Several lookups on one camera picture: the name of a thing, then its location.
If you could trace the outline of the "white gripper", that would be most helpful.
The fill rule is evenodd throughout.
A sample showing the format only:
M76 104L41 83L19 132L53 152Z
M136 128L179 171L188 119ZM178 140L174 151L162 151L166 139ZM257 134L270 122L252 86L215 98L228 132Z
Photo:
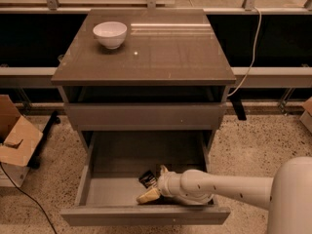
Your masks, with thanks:
M181 174L169 172L165 165L161 165L157 186L158 189L155 187L147 189L142 195L136 198L136 201L139 204L145 204L159 199L161 195L164 197L181 196Z

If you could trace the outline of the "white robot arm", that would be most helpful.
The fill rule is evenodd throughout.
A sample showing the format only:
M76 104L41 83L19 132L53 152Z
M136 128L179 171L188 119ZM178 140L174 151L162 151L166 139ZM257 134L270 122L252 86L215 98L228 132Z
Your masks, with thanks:
M204 204L214 195L268 211L267 234L312 234L312 158L295 157L272 177L212 175L199 170L182 174L162 167L158 177L145 177L150 186L140 204L164 196Z

